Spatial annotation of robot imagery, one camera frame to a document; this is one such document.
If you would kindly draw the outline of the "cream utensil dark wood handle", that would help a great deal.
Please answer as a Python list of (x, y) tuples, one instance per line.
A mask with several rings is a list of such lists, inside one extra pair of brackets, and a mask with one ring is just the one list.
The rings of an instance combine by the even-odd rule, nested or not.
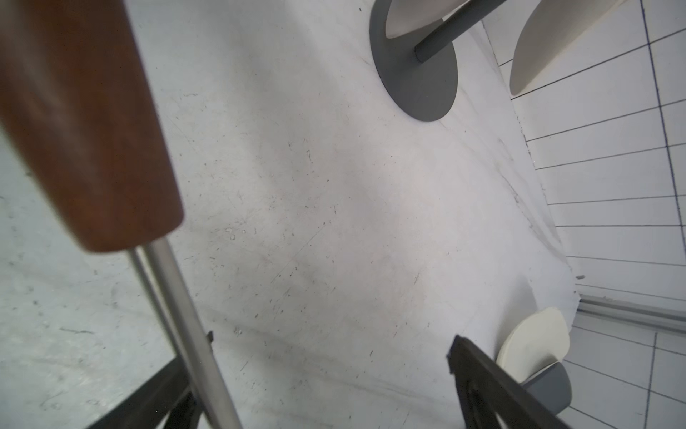
[(80, 246), (127, 253), (201, 418), (240, 427), (167, 239), (182, 198), (124, 3), (3, 2), (1, 123)]

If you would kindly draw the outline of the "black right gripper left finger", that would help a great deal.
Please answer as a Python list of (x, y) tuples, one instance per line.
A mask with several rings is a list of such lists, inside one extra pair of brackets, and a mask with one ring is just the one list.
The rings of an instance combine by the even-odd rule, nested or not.
[(198, 428), (204, 410), (191, 391), (180, 357), (175, 357), (126, 400), (89, 428)]

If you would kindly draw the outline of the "cream spatula light wood handle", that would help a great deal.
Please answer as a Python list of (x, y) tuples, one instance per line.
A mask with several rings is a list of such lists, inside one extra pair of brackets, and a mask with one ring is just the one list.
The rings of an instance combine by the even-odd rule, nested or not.
[(562, 312), (547, 307), (521, 321), (507, 336), (496, 363), (523, 384), (561, 361), (570, 350), (570, 334)]

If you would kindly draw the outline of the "grey spatula mint handle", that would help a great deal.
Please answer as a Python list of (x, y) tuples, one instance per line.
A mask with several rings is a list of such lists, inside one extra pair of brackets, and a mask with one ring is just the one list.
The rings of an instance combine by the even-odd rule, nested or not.
[(555, 362), (531, 376), (523, 388), (554, 415), (567, 409), (573, 400), (571, 381), (564, 365)]

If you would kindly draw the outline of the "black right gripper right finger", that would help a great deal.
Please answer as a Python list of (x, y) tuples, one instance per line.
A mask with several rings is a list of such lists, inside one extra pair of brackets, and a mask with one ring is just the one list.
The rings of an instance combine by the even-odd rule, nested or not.
[(448, 366), (467, 428), (567, 427), (466, 337), (455, 337)]

